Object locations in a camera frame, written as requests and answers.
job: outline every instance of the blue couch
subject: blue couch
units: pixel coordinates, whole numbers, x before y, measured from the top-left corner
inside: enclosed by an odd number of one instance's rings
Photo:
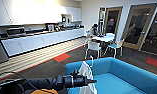
[[[66,74],[79,69],[80,62],[65,66]],[[157,75],[141,68],[107,57],[94,60],[92,72],[98,94],[157,94]],[[71,88],[68,94],[79,94],[79,87]]]

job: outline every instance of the table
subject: table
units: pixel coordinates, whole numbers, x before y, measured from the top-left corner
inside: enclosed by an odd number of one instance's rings
[[[104,36],[104,37],[93,37],[92,39],[103,41],[103,42],[110,42],[114,40],[114,36]]]

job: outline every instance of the red rug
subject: red rug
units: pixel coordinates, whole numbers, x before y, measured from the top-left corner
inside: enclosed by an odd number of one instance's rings
[[[68,54],[64,53],[64,54],[61,54],[61,55],[59,55],[59,56],[54,57],[54,59],[55,59],[57,62],[61,62],[61,61],[65,60],[65,59],[67,59],[67,58],[69,58],[69,57],[70,57],[70,56],[69,56]]]
[[[157,66],[157,59],[147,57],[147,63]]]

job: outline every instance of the kitchen counter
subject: kitchen counter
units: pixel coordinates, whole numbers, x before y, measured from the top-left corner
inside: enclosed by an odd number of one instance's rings
[[[60,31],[67,31],[67,30],[72,30],[72,29],[80,29],[80,28],[62,28]],[[13,39],[13,38],[20,38],[20,37],[26,37],[26,36],[33,36],[33,35],[40,35],[40,34],[46,34],[46,33],[54,33],[54,32],[60,32],[60,31],[45,31],[45,30],[38,30],[38,32],[30,32],[26,31],[26,34],[23,35],[17,35],[17,36],[8,36],[5,38],[1,38],[1,40],[6,40],[6,39]]]

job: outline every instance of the doorway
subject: doorway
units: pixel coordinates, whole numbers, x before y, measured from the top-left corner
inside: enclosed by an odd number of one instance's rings
[[[132,5],[125,26],[123,46],[139,49],[157,4]]]
[[[144,40],[142,51],[157,54],[157,13]]]
[[[117,33],[122,7],[106,8],[104,34]]]

